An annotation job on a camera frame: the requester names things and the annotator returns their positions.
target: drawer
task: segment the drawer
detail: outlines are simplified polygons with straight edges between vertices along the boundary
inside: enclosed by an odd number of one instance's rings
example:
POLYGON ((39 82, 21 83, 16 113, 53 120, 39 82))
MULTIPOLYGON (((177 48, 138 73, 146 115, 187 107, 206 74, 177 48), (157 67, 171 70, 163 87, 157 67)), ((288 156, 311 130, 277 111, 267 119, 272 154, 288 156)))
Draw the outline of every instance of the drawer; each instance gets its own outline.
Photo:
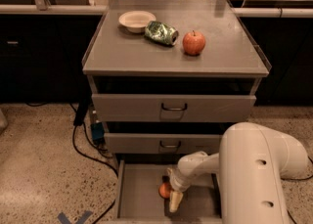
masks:
POLYGON ((254 105, 250 95, 94 94, 101 121, 245 121, 254 105))
POLYGON ((189 154, 219 151, 221 135, 106 133, 108 150, 115 154, 189 154))
POLYGON ((175 213, 169 212, 169 200, 158 194, 158 187, 167 175, 166 169, 175 168, 172 163, 127 163, 119 166, 113 219, 108 223, 222 224, 219 215, 218 188, 211 174, 204 174, 193 181, 184 193, 175 213))

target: terrazzo floor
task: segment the terrazzo floor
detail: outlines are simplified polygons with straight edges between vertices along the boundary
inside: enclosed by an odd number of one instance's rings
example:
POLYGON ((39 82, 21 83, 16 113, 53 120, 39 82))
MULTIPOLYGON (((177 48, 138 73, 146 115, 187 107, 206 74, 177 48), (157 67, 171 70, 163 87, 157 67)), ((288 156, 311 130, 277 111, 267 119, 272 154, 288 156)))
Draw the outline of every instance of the terrazzo floor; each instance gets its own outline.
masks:
MULTIPOLYGON (((74 110, 66 104, 0 105, 9 125, 0 135, 0 223, 95 223, 112 204, 116 176, 73 147, 74 110)), ((313 157, 313 107, 254 107, 250 122, 291 134, 313 157)), ((90 136, 89 115, 85 119, 90 136)), ((76 129, 77 148, 112 164, 76 129)), ((312 165, 303 173, 313 173, 312 165)), ((287 182, 288 210, 297 224, 313 220, 313 180, 287 182)), ((97 223, 112 219, 112 210, 97 223)))

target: black cabinet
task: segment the black cabinet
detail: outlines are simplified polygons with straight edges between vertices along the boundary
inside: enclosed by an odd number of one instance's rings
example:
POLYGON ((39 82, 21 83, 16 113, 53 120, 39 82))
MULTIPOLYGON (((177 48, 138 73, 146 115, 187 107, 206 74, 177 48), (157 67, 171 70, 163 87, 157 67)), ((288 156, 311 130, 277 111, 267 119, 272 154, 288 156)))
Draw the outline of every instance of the black cabinet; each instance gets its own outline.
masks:
POLYGON ((81 60, 100 18, 0 16, 0 102, 81 101, 81 60))
POLYGON ((313 20, 242 18, 272 65, 257 104, 313 105, 313 20))

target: drawer front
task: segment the drawer front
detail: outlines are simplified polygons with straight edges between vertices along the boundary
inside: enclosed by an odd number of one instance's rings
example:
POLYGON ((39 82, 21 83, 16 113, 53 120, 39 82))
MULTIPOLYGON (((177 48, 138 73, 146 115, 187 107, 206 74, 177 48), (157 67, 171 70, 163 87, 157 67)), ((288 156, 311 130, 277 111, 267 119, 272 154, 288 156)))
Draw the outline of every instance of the drawer front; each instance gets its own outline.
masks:
POLYGON ((255 97, 219 95, 119 95, 92 96, 101 121, 245 121, 255 97))
POLYGON ((115 154, 215 154, 220 139, 221 135, 105 134, 108 150, 115 154))

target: blue tape marking on floor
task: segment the blue tape marking on floor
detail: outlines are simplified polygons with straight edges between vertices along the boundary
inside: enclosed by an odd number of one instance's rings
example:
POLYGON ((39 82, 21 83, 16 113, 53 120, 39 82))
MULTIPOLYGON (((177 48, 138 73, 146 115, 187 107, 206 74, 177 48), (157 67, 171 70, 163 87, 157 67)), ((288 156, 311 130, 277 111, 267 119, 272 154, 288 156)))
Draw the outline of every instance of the blue tape marking on floor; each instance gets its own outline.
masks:
POLYGON ((76 222, 76 224, 84 224, 91 214, 92 214, 91 211, 85 211, 84 214, 80 217, 80 219, 76 222))
MULTIPOLYGON (((84 214, 77 220, 76 224, 84 224, 91 214, 91 211, 85 211, 84 214)), ((71 224, 70 221, 67 219, 67 216, 63 213, 60 213, 58 215, 58 219, 62 224, 71 224)))

